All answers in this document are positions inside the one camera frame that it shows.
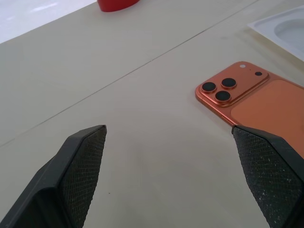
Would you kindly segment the white tray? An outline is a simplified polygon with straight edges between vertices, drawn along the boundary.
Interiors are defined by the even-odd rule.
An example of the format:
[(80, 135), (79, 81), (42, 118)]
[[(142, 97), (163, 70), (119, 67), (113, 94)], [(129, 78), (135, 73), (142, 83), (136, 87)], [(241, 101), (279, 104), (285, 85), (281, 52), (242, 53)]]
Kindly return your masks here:
[(304, 5), (254, 21), (248, 26), (304, 62)]

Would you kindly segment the orange smartphone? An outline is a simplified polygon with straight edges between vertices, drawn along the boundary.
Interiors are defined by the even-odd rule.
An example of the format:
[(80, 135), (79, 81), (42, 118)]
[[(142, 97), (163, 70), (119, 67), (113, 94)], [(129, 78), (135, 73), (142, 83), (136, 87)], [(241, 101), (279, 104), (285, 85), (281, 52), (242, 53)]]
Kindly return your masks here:
[(280, 136), (304, 158), (303, 86), (240, 61), (200, 84), (195, 97), (230, 126)]

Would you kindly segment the red tape roll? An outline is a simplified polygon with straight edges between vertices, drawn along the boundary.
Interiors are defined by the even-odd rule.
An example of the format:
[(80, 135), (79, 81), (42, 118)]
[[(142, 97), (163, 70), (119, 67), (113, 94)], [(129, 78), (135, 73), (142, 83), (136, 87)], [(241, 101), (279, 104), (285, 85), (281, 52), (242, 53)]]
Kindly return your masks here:
[(97, 0), (99, 8), (102, 12), (115, 12), (126, 9), (140, 0)]

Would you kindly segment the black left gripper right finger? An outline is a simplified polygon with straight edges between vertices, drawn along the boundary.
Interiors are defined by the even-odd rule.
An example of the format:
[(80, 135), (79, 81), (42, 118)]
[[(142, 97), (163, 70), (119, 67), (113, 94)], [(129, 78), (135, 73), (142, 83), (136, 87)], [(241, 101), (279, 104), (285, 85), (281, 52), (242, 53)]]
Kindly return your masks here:
[(282, 137), (235, 125), (247, 185), (270, 228), (304, 228), (304, 158)]

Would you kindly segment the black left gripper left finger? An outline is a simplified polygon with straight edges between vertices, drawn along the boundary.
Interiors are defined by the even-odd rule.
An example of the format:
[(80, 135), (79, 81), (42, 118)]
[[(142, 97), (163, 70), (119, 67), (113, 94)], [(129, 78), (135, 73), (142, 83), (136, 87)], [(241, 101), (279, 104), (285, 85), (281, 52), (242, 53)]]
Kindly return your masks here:
[(83, 228), (98, 182), (107, 128), (69, 136), (33, 176), (0, 228)]

